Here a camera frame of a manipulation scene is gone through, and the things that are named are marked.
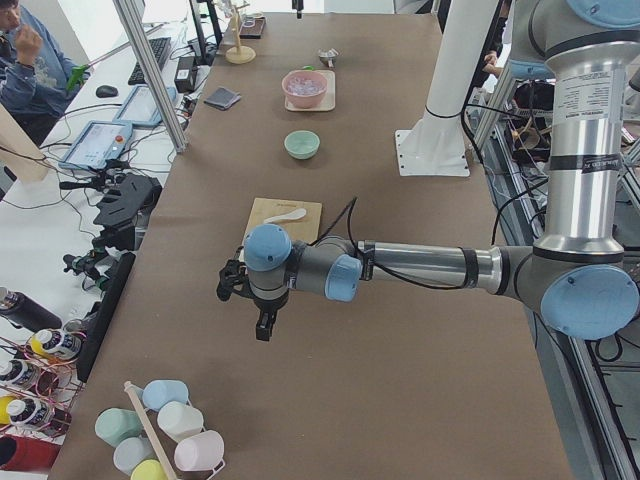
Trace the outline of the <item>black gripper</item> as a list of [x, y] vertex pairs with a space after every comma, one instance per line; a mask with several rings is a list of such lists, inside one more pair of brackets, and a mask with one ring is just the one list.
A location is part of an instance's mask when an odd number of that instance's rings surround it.
[[219, 300], [226, 302], [233, 294], [251, 299], [257, 306], [259, 318], [255, 327], [256, 339], [269, 341], [273, 334], [277, 313], [288, 301], [288, 289], [285, 288], [283, 293], [276, 293], [274, 298], [264, 298], [263, 294], [256, 294], [251, 287], [246, 265], [240, 260], [229, 259], [219, 271], [216, 295]]

